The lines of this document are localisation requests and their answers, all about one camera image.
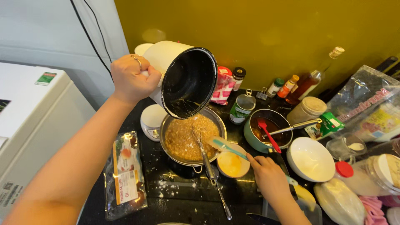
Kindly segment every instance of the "stainless steel bowl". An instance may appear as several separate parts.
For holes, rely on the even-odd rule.
[[[217,127],[218,130],[220,132],[220,137],[226,139],[226,128],[225,128],[225,124],[224,122],[221,120],[221,118],[211,109],[204,107],[200,112],[201,115],[209,118],[211,121],[213,121]],[[203,160],[199,160],[199,161],[192,161],[192,160],[187,160],[187,159],[183,159],[181,157],[178,157],[176,155],[173,155],[167,148],[167,146],[165,145],[165,132],[169,126],[169,124],[174,120],[174,118],[170,117],[169,115],[166,115],[164,120],[161,123],[161,127],[160,127],[160,142],[161,142],[161,146],[164,149],[165,153],[167,153],[167,155],[173,159],[175,162],[185,165],[185,166],[192,166],[194,171],[196,173],[200,173],[198,171],[195,170],[194,167],[198,167],[198,166],[202,166],[203,165]],[[218,156],[218,152],[215,153],[215,155],[213,157],[210,158],[210,162],[214,161]]]

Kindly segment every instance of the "finger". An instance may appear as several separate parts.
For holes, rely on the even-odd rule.
[[[137,54],[130,54],[127,57],[123,56],[121,60],[127,64],[127,68],[134,74],[140,74],[141,71],[147,70],[150,66],[150,62],[147,59],[142,56],[138,56]]]
[[[256,156],[254,158],[255,160],[257,160],[257,162],[259,162],[262,166],[270,166],[271,163],[264,157],[264,156]]]
[[[250,155],[250,153],[246,153],[246,156],[250,162],[251,167],[253,167],[253,169],[258,169],[261,167],[261,165],[253,158],[253,156]]]
[[[269,162],[270,164],[272,164],[272,165],[273,165],[273,164],[276,164],[270,157],[267,157],[266,159],[268,160],[268,162]]]
[[[156,87],[160,82],[161,73],[158,70],[154,69],[154,67],[152,66],[148,67],[148,71],[149,71],[149,77],[147,78],[147,83]]]

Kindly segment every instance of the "cup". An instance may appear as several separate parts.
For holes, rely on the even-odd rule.
[[[332,157],[339,161],[347,161],[353,164],[356,162],[356,156],[365,154],[367,146],[364,141],[351,133],[344,133],[328,141],[326,149]]]

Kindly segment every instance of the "pot handle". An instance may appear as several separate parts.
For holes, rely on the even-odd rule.
[[[144,70],[140,74],[143,75],[143,76],[149,77],[149,71],[148,70]],[[164,76],[165,76],[165,74],[161,73],[161,79],[160,79],[160,82],[158,82],[157,87],[161,87],[162,80],[164,80]]]
[[[199,171],[199,172],[197,172],[197,171],[196,171],[196,169],[194,168],[194,166],[192,166],[192,167],[193,167],[193,170],[194,170],[194,172],[195,172],[195,173],[201,173],[201,171],[203,171],[203,166],[200,166],[200,167],[201,167],[201,169],[200,169],[200,171]]]

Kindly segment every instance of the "white pot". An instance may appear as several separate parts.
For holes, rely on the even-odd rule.
[[[172,41],[140,44],[135,53],[146,58],[162,73],[160,83],[150,95],[176,119],[186,119],[210,101],[217,82],[217,64],[205,48]]]

